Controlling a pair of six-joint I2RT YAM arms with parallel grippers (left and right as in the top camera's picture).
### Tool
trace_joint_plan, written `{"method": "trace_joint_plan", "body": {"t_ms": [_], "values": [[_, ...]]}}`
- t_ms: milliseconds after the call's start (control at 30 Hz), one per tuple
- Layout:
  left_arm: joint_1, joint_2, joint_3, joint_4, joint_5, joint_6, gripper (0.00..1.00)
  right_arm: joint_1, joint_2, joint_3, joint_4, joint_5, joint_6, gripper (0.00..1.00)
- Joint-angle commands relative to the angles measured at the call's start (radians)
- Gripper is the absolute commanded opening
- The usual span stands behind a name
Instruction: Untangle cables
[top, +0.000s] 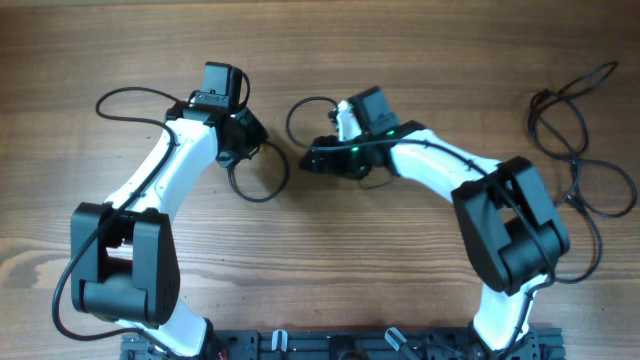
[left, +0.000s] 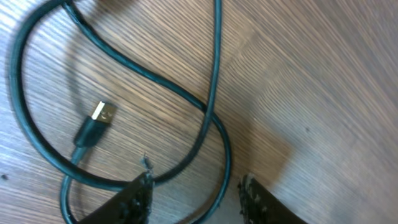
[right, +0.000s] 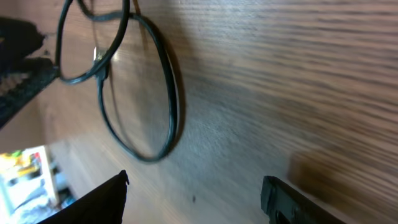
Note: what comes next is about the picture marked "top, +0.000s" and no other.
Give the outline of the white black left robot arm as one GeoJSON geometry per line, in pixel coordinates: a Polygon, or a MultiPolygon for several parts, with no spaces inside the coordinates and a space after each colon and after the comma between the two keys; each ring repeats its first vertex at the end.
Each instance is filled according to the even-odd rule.
{"type": "Polygon", "coordinates": [[[61,321],[62,292],[68,289],[76,311],[117,324],[112,336],[139,343],[123,358],[224,358],[211,321],[179,298],[172,222],[212,163],[232,173],[267,143],[265,128],[248,108],[249,96],[241,69],[206,63],[200,89],[172,100],[158,123],[159,141],[129,180],[102,203],[78,205],[71,216],[71,259],[52,299],[61,334],[83,338],[61,321]]]}

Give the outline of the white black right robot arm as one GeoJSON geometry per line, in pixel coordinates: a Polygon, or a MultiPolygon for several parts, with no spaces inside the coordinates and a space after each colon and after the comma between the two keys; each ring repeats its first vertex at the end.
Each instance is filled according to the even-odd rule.
{"type": "Polygon", "coordinates": [[[307,145],[300,168],[353,180],[385,168],[449,202],[483,283],[472,320],[476,342],[494,358],[508,356],[526,334],[536,293],[555,283],[570,248],[535,166],[520,156],[476,156],[416,121],[401,122],[378,86],[335,102],[328,118],[334,134],[307,145]]]}

